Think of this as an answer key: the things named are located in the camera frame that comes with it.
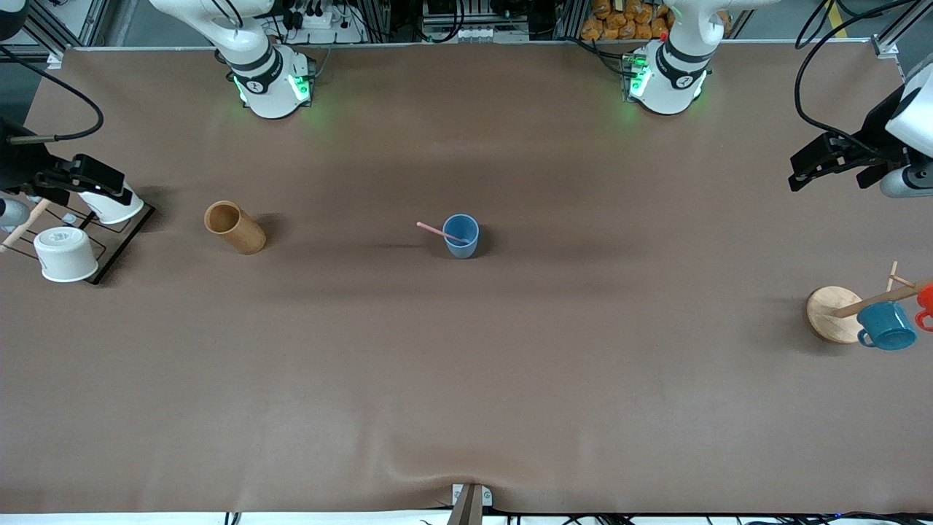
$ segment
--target pink stick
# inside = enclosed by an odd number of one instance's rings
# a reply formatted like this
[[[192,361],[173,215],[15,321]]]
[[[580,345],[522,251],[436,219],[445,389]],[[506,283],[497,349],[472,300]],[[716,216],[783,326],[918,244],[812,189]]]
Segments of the pink stick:
[[[424,224],[423,222],[415,222],[414,225],[423,230],[427,230],[428,232],[432,234],[437,234],[437,235],[440,235],[441,237],[447,237],[448,239],[451,239],[452,241],[457,241],[460,244],[464,244],[464,245],[469,244],[467,241],[463,239],[458,239],[451,234],[445,234],[441,230],[437,228],[432,228],[431,226],[428,226],[427,224]]]

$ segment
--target blue cup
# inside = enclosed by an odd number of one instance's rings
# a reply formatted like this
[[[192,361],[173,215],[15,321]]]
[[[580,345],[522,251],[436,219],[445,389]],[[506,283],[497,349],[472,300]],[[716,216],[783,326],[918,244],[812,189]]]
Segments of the blue cup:
[[[443,232],[447,235],[453,235],[458,239],[463,239],[466,244],[460,244],[444,237],[447,243],[447,249],[451,251],[453,257],[457,259],[468,259],[476,251],[477,241],[480,240],[480,225],[476,219],[465,213],[451,215],[444,221]]]
[[[911,326],[907,312],[897,303],[868,305],[858,312],[856,319],[865,327],[858,333],[858,342],[866,347],[903,350],[917,340],[917,331]]]

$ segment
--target red mug handle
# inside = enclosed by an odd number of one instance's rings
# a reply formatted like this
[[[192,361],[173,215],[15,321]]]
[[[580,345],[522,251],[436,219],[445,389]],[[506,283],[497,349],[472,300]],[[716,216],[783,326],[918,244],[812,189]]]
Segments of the red mug handle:
[[[926,326],[924,324],[924,319],[927,317],[933,317],[933,314],[931,314],[928,310],[920,310],[920,313],[918,313],[917,317],[913,318],[913,320],[917,323],[917,327],[919,327],[920,330],[933,332],[933,326]]]

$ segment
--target brown table surface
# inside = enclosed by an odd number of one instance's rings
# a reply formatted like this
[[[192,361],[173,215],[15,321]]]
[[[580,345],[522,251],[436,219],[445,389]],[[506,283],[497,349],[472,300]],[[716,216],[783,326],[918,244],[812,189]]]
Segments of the brown table surface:
[[[160,214],[97,288],[4,257],[0,508],[413,508],[473,480],[523,512],[933,510],[933,336],[833,347],[801,317],[895,259],[933,275],[933,201],[787,189],[819,133],[802,58],[723,46],[665,118],[570,45],[336,50],[312,108],[263,121],[210,52],[69,52],[106,124],[52,150]],[[829,45],[805,104],[854,130],[898,83]],[[28,124],[91,121],[43,81]],[[204,230],[221,199],[265,251]],[[414,227],[455,212],[476,260]]]

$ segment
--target brown cup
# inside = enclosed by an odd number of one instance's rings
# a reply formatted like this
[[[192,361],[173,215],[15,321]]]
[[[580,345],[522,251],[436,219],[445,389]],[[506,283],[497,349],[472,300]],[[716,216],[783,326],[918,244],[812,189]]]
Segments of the brown cup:
[[[252,255],[266,246],[266,233],[262,228],[230,201],[217,201],[207,208],[204,212],[204,227],[243,255]]]

